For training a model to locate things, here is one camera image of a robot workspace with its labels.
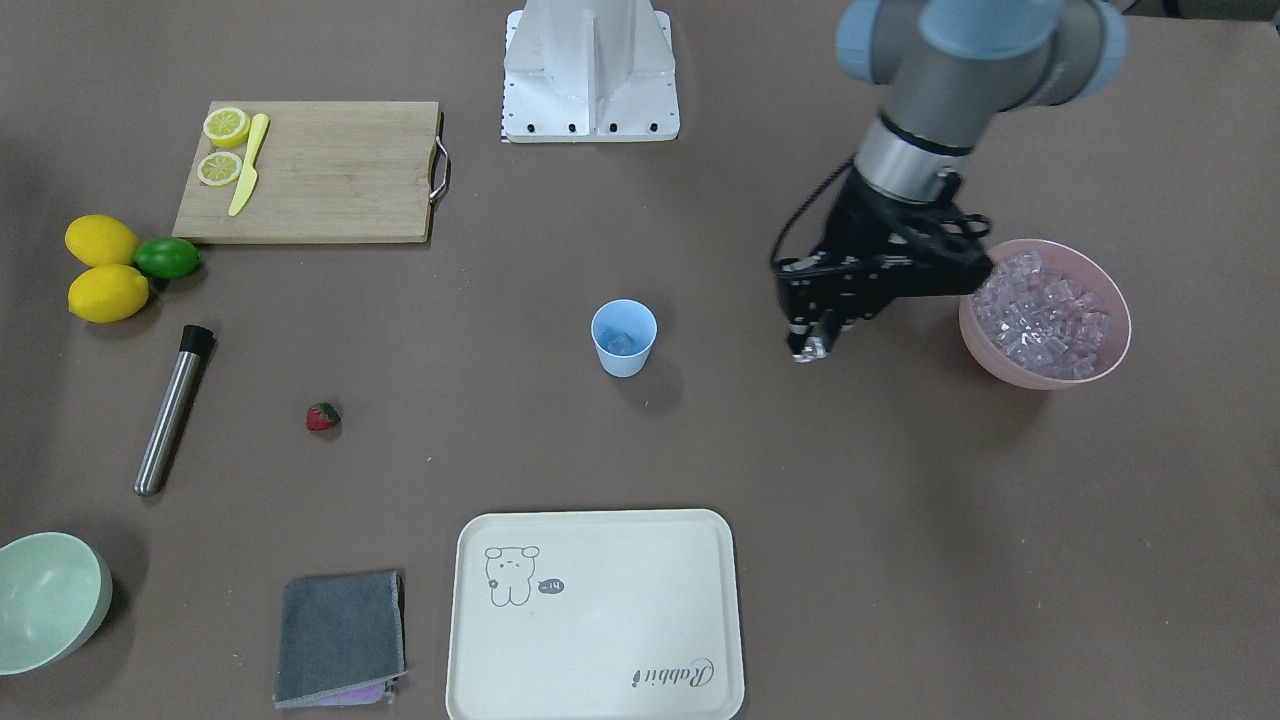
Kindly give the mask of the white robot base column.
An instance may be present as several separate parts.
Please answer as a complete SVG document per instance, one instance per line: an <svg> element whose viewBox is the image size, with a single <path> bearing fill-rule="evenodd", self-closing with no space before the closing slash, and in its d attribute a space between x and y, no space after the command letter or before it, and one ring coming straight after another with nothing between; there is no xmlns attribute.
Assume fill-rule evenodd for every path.
<svg viewBox="0 0 1280 720"><path fill-rule="evenodd" d="M669 14L649 1L527 1L504 23L500 137L639 143L678 137Z"/></svg>

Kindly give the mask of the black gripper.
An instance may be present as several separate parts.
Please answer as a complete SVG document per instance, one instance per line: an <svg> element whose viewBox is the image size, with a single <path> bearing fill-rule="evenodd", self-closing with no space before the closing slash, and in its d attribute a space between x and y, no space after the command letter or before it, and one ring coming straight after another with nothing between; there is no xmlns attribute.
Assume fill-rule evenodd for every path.
<svg viewBox="0 0 1280 720"><path fill-rule="evenodd" d="M973 293L993 270L983 245L988 217L954 204L947 179L933 202L882 195L863 179L844 182L818 245L777 260L777 295L795 363L828 356L856 322L897 299Z"/></svg>

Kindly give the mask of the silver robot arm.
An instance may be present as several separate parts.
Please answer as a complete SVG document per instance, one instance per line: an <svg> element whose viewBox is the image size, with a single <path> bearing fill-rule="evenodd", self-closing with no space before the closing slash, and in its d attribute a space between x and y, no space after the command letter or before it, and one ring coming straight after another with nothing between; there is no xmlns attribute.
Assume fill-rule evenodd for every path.
<svg viewBox="0 0 1280 720"><path fill-rule="evenodd" d="M1106 1L854 1L836 32L841 69L888 92L858 150L820 182L838 184L819 242L769 266L796 363L892 301L963 296L995 264L989 220L955 202L963 168L1001 113L1096 94L1126 56Z"/></svg>

